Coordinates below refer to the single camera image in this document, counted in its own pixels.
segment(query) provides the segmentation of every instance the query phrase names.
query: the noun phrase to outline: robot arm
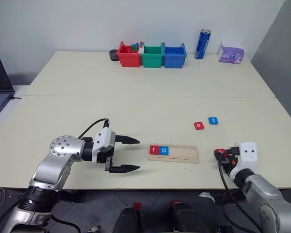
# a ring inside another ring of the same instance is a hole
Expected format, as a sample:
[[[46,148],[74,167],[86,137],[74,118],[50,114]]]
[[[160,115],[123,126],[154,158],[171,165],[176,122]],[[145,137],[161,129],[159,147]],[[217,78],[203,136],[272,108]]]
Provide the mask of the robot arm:
[[[260,217],[263,233],[291,233],[291,204],[262,176],[255,174],[258,157],[255,143],[239,143],[214,151],[225,172],[244,193]]]
[[[3,232],[44,232],[74,162],[105,163],[105,170],[110,173],[126,173],[140,168],[134,165],[113,166],[115,142],[140,143],[134,138],[116,135],[109,128],[109,123],[96,134],[94,141],[89,137],[79,139],[69,135],[54,139]]]

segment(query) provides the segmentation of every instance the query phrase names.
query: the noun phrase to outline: blue can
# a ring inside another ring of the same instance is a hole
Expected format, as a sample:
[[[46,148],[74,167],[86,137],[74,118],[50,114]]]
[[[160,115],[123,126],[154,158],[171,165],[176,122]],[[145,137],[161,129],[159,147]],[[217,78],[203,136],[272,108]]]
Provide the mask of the blue can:
[[[211,35],[211,31],[208,29],[203,29],[200,31],[199,40],[198,40],[194,58],[196,59],[204,58],[210,35]]]

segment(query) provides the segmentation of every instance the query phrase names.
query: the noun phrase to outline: plastic bin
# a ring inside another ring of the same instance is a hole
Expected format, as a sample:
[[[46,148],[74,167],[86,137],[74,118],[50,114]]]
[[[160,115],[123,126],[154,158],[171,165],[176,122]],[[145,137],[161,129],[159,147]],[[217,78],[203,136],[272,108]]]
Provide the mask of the plastic bin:
[[[186,57],[185,46],[182,43],[180,47],[164,48],[165,68],[182,68]]]
[[[164,44],[165,43],[161,43],[161,46],[158,47],[144,46],[144,53],[141,54],[144,67],[160,68],[162,66]]]
[[[133,52],[130,45],[124,45],[124,42],[121,41],[116,53],[121,65],[123,67],[139,67],[141,65],[141,57],[138,50]]]

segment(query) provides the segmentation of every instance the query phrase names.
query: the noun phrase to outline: tissue box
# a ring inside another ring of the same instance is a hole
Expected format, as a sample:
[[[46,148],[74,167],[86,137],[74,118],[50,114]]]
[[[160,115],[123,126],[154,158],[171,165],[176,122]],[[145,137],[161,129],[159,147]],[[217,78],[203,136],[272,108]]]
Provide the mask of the tissue box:
[[[244,51],[241,45],[233,46],[227,43],[222,43],[218,52],[219,62],[227,62],[240,64],[244,56]]]

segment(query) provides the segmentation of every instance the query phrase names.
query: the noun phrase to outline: table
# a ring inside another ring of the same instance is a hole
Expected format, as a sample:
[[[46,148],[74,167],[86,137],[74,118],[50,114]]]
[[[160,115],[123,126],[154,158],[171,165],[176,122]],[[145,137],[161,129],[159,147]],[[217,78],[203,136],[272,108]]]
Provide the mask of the table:
[[[13,85],[15,91],[14,96],[22,98],[28,87],[29,85]],[[7,117],[12,113],[12,111],[15,109],[19,102],[19,99],[10,100],[2,109],[2,111],[0,112],[0,128],[5,123]]]
[[[219,63],[217,55],[182,69],[121,67],[107,52],[54,54],[30,85],[30,96],[274,97],[247,57],[240,65]]]
[[[223,188],[215,148],[236,142],[258,144],[257,173],[279,188],[291,187],[291,118],[276,98],[193,98],[125,96],[26,96],[0,131],[0,186],[25,188],[51,141],[78,136],[92,122],[109,117],[110,127],[139,139],[116,145],[114,165],[141,168],[109,174],[104,165],[75,163],[65,189]],[[218,117],[219,125],[209,125]],[[203,121],[196,131],[193,123]],[[102,125],[87,133],[93,136]],[[197,146],[199,164],[147,160],[149,145]]]

